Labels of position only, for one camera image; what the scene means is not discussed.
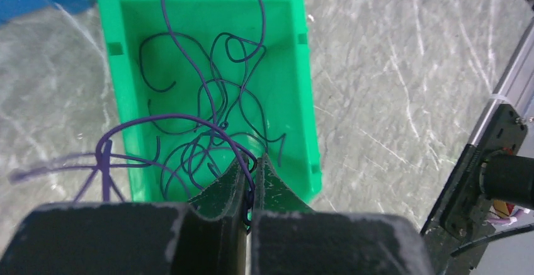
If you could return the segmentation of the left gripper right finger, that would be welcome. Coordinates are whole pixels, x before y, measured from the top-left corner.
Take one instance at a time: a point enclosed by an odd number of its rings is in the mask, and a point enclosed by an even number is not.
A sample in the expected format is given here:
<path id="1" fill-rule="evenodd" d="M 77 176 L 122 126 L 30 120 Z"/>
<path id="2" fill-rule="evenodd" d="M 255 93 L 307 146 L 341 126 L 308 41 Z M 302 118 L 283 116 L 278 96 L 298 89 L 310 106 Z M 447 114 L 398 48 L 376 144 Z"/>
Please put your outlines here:
<path id="1" fill-rule="evenodd" d="M 254 215 L 313 212 L 280 178 L 268 154 L 258 159 L 255 184 Z"/>

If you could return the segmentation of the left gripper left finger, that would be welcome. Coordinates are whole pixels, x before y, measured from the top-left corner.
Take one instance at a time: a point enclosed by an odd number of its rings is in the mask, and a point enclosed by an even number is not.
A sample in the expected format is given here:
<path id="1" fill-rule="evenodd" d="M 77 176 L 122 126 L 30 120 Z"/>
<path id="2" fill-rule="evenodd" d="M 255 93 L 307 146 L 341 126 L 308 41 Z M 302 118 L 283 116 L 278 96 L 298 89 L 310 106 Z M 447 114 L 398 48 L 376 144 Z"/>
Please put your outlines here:
<path id="1" fill-rule="evenodd" d="M 247 190 L 246 175 L 239 161 L 234 159 L 218 179 L 189 199 L 188 203 L 206 219 L 239 216 Z"/>

